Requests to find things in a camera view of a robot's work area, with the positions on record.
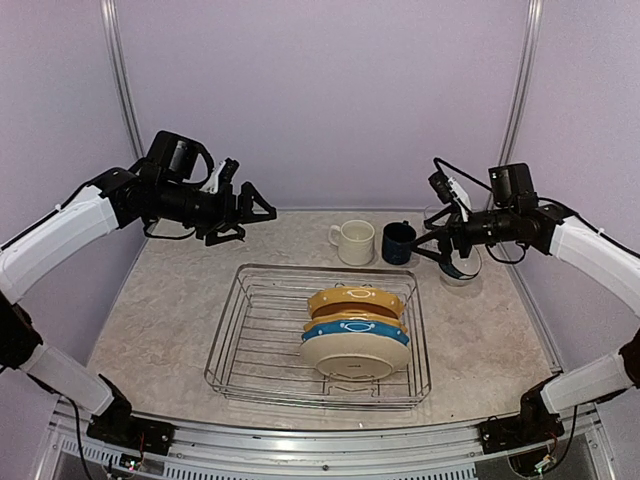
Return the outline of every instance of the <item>blue mug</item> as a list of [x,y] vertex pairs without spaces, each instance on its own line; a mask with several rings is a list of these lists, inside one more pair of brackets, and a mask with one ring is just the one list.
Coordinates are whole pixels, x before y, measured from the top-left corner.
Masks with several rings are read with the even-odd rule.
[[382,231],[382,258],[391,265],[404,265],[411,259],[411,243],[417,234],[409,222],[394,222]]

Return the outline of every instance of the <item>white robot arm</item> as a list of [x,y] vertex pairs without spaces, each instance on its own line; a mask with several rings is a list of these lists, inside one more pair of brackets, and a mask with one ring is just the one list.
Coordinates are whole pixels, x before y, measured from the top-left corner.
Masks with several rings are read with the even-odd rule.
[[[200,155],[209,178],[185,183]],[[64,204],[2,245],[0,366],[25,372],[43,388],[93,414],[88,435],[137,449],[144,434],[147,451],[166,455],[173,427],[132,416],[131,404],[115,385],[47,345],[18,302],[69,256],[138,218],[151,238],[151,229],[161,218],[192,228],[207,246],[244,238],[241,224],[272,220],[276,211],[249,182],[242,185],[240,195],[233,193],[231,179],[238,166],[227,159],[214,169],[212,157],[200,143],[161,131],[147,156],[131,169],[112,168],[86,182]],[[265,213],[255,214],[255,203]]]
[[[640,315],[638,254],[565,205],[539,198],[527,165],[490,169],[491,187],[471,178],[492,192],[497,208],[463,215],[460,194],[451,191],[451,182],[441,165],[468,175],[441,159],[434,163],[438,171],[429,181],[440,200],[450,204],[443,212],[451,215],[441,227],[435,227],[433,219],[425,220],[425,227],[431,231],[414,242],[414,252],[447,263],[454,249],[466,257],[473,245],[486,245],[489,249],[499,242],[515,241],[525,252],[534,247],[573,265],[618,296],[636,316]],[[541,206],[540,201],[549,204]],[[421,247],[430,240],[437,240],[437,252]],[[519,415],[480,424],[483,449],[493,453],[545,441],[550,434],[560,436],[564,433],[558,422],[560,412],[588,402],[610,400],[633,386],[640,387],[640,332],[619,350],[533,387],[522,396]]]

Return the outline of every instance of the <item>metal wire basket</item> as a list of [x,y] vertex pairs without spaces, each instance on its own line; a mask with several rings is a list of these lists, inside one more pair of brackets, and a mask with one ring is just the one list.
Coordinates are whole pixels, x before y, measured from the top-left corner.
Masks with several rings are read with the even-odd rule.
[[[336,286],[371,286],[405,305],[411,361],[367,383],[326,377],[298,352],[307,300]],[[234,278],[205,368],[205,379],[227,398],[331,409],[410,409],[431,390],[427,340],[415,276],[401,270],[242,265]]]

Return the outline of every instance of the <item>white mug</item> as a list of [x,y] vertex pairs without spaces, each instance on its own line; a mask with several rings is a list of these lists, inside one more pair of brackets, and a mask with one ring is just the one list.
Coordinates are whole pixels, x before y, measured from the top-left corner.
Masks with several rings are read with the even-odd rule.
[[349,220],[331,225],[329,242],[338,247],[338,257],[347,265],[366,265],[373,260],[373,225],[364,220]]

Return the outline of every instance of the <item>table surface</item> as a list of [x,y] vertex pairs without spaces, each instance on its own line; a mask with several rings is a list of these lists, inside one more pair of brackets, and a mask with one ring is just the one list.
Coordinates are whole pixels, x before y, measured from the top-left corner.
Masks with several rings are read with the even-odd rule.
[[[484,251],[479,278],[441,282],[437,264],[414,255],[402,268],[419,283],[432,391],[408,411],[335,411],[227,400],[204,380],[216,326],[238,267],[245,263],[344,266],[327,241],[332,224],[363,219],[381,231],[422,215],[401,212],[282,212],[247,226],[245,242],[150,240],[118,297],[90,367],[114,382],[137,411],[247,427],[359,429],[417,426],[515,412],[521,394],[550,376],[540,341],[503,265]],[[164,222],[163,234],[181,227]]]

